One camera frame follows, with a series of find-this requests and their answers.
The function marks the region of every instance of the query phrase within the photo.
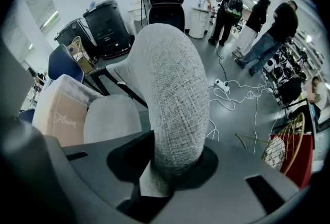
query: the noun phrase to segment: white pants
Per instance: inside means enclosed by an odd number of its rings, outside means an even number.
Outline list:
[[[257,32],[255,32],[253,29],[247,26],[242,29],[242,32],[236,41],[236,46],[237,50],[239,50],[243,56],[247,54],[251,49],[252,43],[256,36]]]

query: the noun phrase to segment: blue chair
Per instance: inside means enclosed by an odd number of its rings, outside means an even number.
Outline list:
[[[19,119],[32,124],[35,109],[28,109],[19,113]]]
[[[64,44],[58,45],[49,57],[48,76],[50,79],[56,80],[61,75],[67,74],[77,81],[83,82],[84,71]]]

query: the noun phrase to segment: jeans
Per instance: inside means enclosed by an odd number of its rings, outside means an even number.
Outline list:
[[[234,23],[233,16],[228,15],[226,13],[223,13],[223,14],[218,13],[216,28],[213,32],[212,38],[214,40],[218,40],[219,36],[220,36],[220,32],[222,30],[222,27],[224,26],[225,28],[223,29],[223,34],[222,34],[222,37],[221,37],[221,40],[220,40],[220,42],[224,44],[226,42],[226,40],[228,39],[228,37],[229,37],[230,30],[232,29],[233,23]]]
[[[260,56],[258,62],[250,68],[250,71],[257,73],[261,70],[265,63],[274,56],[281,46],[281,42],[274,40],[269,33],[265,33],[250,49],[250,51],[240,60],[240,62],[243,66],[245,66]]]

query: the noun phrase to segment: power strip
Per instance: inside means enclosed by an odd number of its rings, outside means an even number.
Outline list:
[[[225,83],[220,81],[219,79],[216,79],[214,84],[216,86],[219,86],[225,93],[229,92],[229,86],[226,86]]]

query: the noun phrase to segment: man in black t-shirt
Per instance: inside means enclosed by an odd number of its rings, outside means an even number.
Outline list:
[[[259,72],[265,63],[281,48],[283,43],[294,37],[298,28],[298,18],[295,13],[297,8],[297,4],[292,0],[280,4],[275,10],[275,22],[272,27],[261,36],[260,40],[242,59],[235,59],[235,62],[244,69],[245,65],[260,56],[259,61],[249,69],[251,76]]]
[[[228,39],[230,30],[232,28],[232,25],[235,22],[235,18],[232,15],[229,15],[226,13],[225,8],[224,8],[224,3],[228,2],[228,0],[217,0],[217,2],[221,2],[221,6],[218,9],[218,14],[217,14],[217,21],[216,21],[216,27],[213,32],[213,36],[208,40],[209,43],[212,45],[216,45],[217,40],[219,39],[220,32],[222,27],[224,26],[222,38],[219,41],[219,45],[224,46],[225,41]]]

